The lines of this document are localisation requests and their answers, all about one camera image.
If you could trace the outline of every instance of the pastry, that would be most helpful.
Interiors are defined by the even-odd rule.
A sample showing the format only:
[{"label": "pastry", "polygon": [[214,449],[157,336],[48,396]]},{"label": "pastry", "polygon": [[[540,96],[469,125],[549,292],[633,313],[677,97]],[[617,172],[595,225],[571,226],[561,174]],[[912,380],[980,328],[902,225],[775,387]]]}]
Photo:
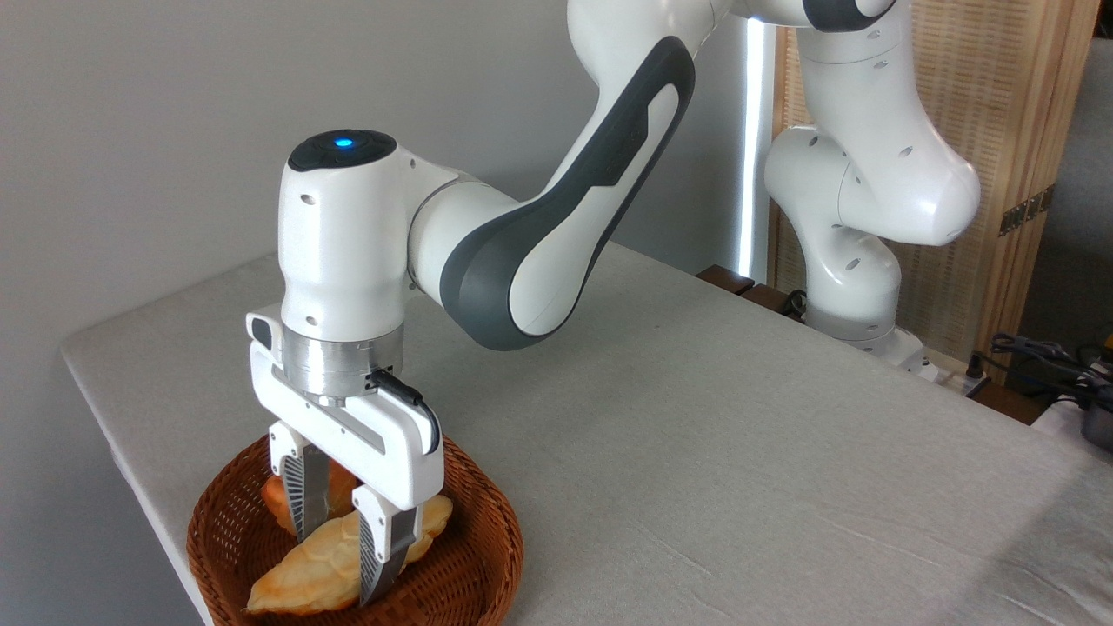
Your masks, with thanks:
[{"label": "pastry", "polygon": [[[425,556],[433,538],[444,531],[451,513],[452,500],[444,496],[434,496],[425,502],[422,536],[406,551],[407,565]],[[321,525],[263,575],[252,586],[246,612],[312,615],[347,608],[358,598],[359,513],[351,512]]]},{"label": "pastry", "polygon": [[[356,487],[356,478],[352,472],[344,469],[344,466],[336,461],[328,460],[328,519],[343,517],[352,512],[352,490]],[[272,476],[263,483],[260,491],[263,501],[266,503],[270,515],[275,516],[275,521],[283,527],[286,532],[297,535],[294,530],[294,520],[289,517],[289,507],[286,506],[286,488],[283,487],[282,478]]]}]

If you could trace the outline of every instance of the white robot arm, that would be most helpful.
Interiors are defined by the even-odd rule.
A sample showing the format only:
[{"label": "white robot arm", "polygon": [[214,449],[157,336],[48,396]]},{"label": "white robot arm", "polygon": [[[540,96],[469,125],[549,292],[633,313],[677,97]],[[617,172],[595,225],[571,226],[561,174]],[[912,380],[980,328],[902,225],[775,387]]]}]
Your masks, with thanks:
[{"label": "white robot arm", "polygon": [[[890,3],[569,0],[569,33],[599,86],[599,102],[552,179],[526,202],[433,165],[382,133],[329,131],[294,149],[279,195],[286,293],[280,311],[248,315],[253,384],[278,418],[272,469],[284,478],[299,538],[327,516],[328,457],[363,482],[353,493],[362,518],[362,601],[393,583],[421,527],[421,505],[443,482],[436,415],[397,379],[406,299],[429,294],[493,350],[542,341],[571,315],[602,246],[684,113],[693,57],[731,10],[860,32]],[[855,45],[831,45],[833,53]],[[833,107],[851,101],[860,105],[841,98]],[[863,129],[831,124],[828,141],[844,145],[836,151],[861,149],[854,137]],[[875,144],[865,145],[858,167],[873,174]],[[903,223],[877,213],[853,223]]]},{"label": "white robot arm", "polygon": [[951,243],[974,218],[981,185],[919,101],[910,2],[857,31],[800,29],[798,41],[816,125],[777,136],[765,180],[800,239],[807,324],[934,380],[923,344],[896,326],[900,267],[879,237]]}]

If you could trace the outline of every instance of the electrical cable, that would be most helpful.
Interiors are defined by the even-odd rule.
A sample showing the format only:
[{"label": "electrical cable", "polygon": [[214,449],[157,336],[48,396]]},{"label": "electrical cable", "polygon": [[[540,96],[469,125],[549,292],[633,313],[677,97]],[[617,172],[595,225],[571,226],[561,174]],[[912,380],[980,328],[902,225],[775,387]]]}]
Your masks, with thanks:
[{"label": "electrical cable", "polygon": [[1074,360],[1063,346],[1050,341],[1034,341],[1028,338],[997,333],[991,340],[992,352],[995,354],[1022,354],[1041,362],[1044,366],[1071,376],[1094,382],[1094,378],[1113,382],[1109,374],[1096,370],[1093,365],[1084,365]]},{"label": "electrical cable", "polygon": [[421,409],[421,411],[425,413],[425,418],[429,420],[429,426],[432,430],[433,440],[430,449],[425,453],[432,454],[435,452],[436,449],[441,447],[441,420],[437,419],[436,413],[434,413],[433,409],[425,402],[421,392],[402,382],[397,376],[386,370],[375,370],[372,372],[371,382],[375,387],[382,387],[396,395],[403,402],[407,402]]},{"label": "electrical cable", "polygon": [[808,310],[808,293],[804,290],[792,290],[788,294],[788,300],[780,307],[781,315],[796,315],[797,317],[804,317],[804,313]]},{"label": "electrical cable", "polygon": [[1097,393],[1093,393],[1091,391],[1087,391],[1089,389],[1093,389],[1093,387],[1090,385],[1090,384],[1080,384],[1080,385],[1075,385],[1075,387],[1067,387],[1067,385],[1060,384],[1060,383],[1048,382],[1048,381],[1045,381],[1045,380],[1040,380],[1040,379],[1032,378],[1032,376],[1025,374],[1024,372],[1017,371],[1015,368],[1011,368],[1008,365],[1005,365],[1004,363],[995,361],[995,360],[991,359],[988,355],[986,355],[983,352],[974,352],[974,355],[976,355],[977,358],[979,358],[984,362],[993,365],[994,368],[997,368],[998,370],[1001,370],[1003,372],[1008,372],[1011,374],[1015,374],[1017,376],[1021,376],[1022,379],[1025,379],[1028,382],[1032,382],[1033,384],[1043,385],[1043,387],[1045,387],[1047,389],[1052,389],[1052,390],[1058,391],[1063,395],[1068,395],[1071,398],[1074,398],[1075,400],[1085,400],[1086,402],[1095,403],[1095,404],[1102,407],[1103,409],[1105,409],[1107,411],[1113,411],[1113,402],[1110,402],[1110,400],[1109,400],[1107,397],[1103,398],[1102,395],[1100,395]]}]

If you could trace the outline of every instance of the brown woven basket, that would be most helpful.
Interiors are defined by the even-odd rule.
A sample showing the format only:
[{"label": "brown woven basket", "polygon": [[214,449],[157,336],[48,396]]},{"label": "brown woven basket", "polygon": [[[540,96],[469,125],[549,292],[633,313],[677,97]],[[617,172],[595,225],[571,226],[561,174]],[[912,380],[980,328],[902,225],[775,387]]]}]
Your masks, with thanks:
[{"label": "brown woven basket", "polygon": [[259,496],[270,477],[269,448],[259,439],[201,495],[186,549],[217,625],[500,624],[522,575],[522,531],[505,496],[444,439],[444,489],[452,517],[429,554],[411,564],[385,597],[359,608],[298,617],[243,612],[252,585],[294,547]]}]

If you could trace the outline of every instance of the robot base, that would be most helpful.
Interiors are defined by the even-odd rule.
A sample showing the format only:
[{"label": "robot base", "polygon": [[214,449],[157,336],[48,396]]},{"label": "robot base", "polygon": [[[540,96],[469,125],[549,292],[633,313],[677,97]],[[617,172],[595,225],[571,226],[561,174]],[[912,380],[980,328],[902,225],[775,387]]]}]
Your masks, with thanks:
[{"label": "robot base", "polygon": [[939,378],[939,369],[927,360],[924,343],[904,329],[894,326],[877,339],[845,343],[928,381],[936,382]]}]

